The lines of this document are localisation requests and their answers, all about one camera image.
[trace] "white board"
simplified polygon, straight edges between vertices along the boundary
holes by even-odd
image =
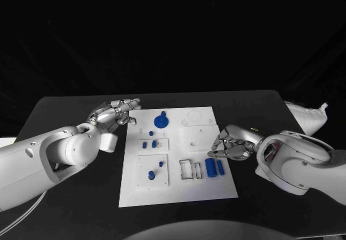
[[[169,125],[158,128],[155,118],[162,111],[166,112]],[[208,177],[205,159],[210,158],[208,151],[221,132],[212,107],[143,109],[130,111],[130,116],[137,119],[137,125],[127,126],[119,207],[237,198],[238,193],[225,158],[215,158],[215,162],[223,161],[225,175],[220,175],[217,166],[218,176]],[[152,140],[163,139],[168,140],[168,146],[163,145],[161,151],[156,152],[150,148],[149,151],[142,149],[143,141],[148,141],[149,147]],[[148,171],[153,167],[143,170],[143,175],[137,176],[139,157],[156,155],[166,156],[169,186],[163,187],[161,180],[156,187],[140,187],[139,182],[146,181],[146,184],[155,185],[156,179],[148,180]],[[182,179],[181,160],[191,160],[194,179]],[[199,163],[202,179],[197,178],[195,163]]]

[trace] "black tabletop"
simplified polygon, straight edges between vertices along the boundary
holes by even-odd
[[[212,106],[221,130],[237,124],[254,126],[270,135],[283,130],[303,133],[280,94],[259,90],[45,97],[18,141],[77,126],[103,102],[133,98],[142,99],[143,109]],[[256,156],[246,161],[228,160],[238,198],[119,208],[127,127],[120,127],[116,134],[116,152],[100,151],[91,165],[48,191],[37,209],[3,239],[123,239],[149,228],[189,220],[241,221],[295,237],[346,233],[346,206],[315,189],[303,196],[283,191],[256,174]],[[0,213],[2,229],[37,199]]]

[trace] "blue cylinder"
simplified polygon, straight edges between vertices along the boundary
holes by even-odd
[[[218,160],[217,163],[218,163],[218,172],[220,172],[220,175],[224,176],[224,175],[225,175],[225,171],[224,171],[224,167],[223,167],[223,161]]]
[[[153,124],[158,128],[163,129],[169,125],[169,119],[166,117],[166,112],[162,111],[161,116],[158,116],[153,120]]]
[[[155,174],[153,171],[150,171],[150,172],[149,172],[149,179],[150,179],[150,180],[155,180],[155,178],[156,178],[156,174]]]
[[[205,166],[207,166],[207,175],[210,178],[215,178],[218,176],[218,172],[217,172],[217,167],[215,167],[215,159],[214,158],[208,158],[205,160]]]

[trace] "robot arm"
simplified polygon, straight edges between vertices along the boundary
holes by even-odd
[[[309,188],[315,188],[346,205],[346,186],[342,183],[346,180],[346,150],[335,150],[306,136],[332,150],[328,152],[303,136],[290,131],[266,136],[256,128],[228,125],[217,137],[208,156],[246,160],[256,153],[256,173],[283,190],[303,195]],[[227,149],[215,151],[221,143]]]
[[[99,151],[114,152],[119,125],[137,124],[130,110],[140,99],[104,103],[87,122],[62,127],[0,148],[0,212],[24,204],[94,161]]]

